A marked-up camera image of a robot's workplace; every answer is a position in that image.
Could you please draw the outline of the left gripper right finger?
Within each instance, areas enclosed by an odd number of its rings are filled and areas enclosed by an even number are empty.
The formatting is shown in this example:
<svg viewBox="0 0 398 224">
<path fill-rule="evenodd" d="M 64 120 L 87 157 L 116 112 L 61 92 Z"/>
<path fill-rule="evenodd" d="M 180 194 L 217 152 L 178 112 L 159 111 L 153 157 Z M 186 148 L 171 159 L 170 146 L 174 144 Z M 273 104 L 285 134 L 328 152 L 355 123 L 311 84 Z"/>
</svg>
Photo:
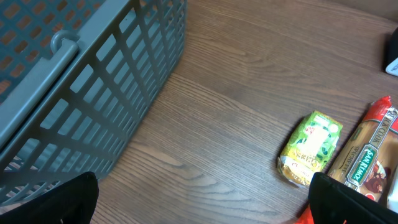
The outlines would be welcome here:
<svg viewBox="0 0 398 224">
<path fill-rule="evenodd" d="M 314 174 L 308 193 L 315 223 L 397 224 L 397 213 L 322 172 Z"/>
</svg>

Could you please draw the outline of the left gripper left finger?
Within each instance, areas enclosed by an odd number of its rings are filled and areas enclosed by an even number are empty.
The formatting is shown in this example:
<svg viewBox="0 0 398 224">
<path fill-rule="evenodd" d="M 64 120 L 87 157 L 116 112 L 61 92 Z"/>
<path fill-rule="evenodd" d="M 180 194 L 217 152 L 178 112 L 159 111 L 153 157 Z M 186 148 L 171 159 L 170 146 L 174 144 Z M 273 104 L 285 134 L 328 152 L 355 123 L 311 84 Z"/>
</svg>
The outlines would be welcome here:
<svg viewBox="0 0 398 224">
<path fill-rule="evenodd" d="M 99 196 L 94 172 L 85 172 L 1 215 L 1 223 L 89 223 Z"/>
</svg>

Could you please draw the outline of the green yellow snack bar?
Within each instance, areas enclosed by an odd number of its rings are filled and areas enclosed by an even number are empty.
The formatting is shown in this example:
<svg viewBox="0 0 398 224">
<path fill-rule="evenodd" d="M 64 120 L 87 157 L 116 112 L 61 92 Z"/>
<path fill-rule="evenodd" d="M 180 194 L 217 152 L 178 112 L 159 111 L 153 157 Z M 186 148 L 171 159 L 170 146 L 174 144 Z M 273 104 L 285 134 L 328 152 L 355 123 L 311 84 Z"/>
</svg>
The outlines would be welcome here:
<svg viewBox="0 0 398 224">
<path fill-rule="evenodd" d="M 308 187 L 331 159 L 343 125 L 313 111 L 304 117 L 277 158 L 277 170 L 291 183 Z"/>
</svg>

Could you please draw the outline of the white Pantene tube gold cap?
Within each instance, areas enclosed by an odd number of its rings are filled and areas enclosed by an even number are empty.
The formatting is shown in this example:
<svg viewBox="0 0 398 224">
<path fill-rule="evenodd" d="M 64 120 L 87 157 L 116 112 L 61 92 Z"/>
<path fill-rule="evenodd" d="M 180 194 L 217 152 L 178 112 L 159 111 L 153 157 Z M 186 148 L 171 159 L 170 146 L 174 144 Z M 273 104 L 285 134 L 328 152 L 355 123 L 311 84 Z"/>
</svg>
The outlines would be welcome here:
<svg viewBox="0 0 398 224">
<path fill-rule="evenodd" d="M 398 170 L 392 175 L 391 186 L 387 195 L 387 208 L 398 213 Z"/>
</svg>

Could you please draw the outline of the spaghetti pack with red ends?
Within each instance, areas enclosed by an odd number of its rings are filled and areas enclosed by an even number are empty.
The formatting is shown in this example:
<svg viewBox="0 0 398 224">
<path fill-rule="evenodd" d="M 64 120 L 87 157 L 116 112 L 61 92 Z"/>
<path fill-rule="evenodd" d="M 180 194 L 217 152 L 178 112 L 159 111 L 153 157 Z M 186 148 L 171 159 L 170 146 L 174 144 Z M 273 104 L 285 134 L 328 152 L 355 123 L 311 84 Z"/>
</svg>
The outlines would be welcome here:
<svg viewBox="0 0 398 224">
<path fill-rule="evenodd" d="M 371 105 L 326 175 L 386 207 L 396 168 L 397 108 L 385 96 Z M 297 221 L 315 223 L 309 204 Z"/>
</svg>

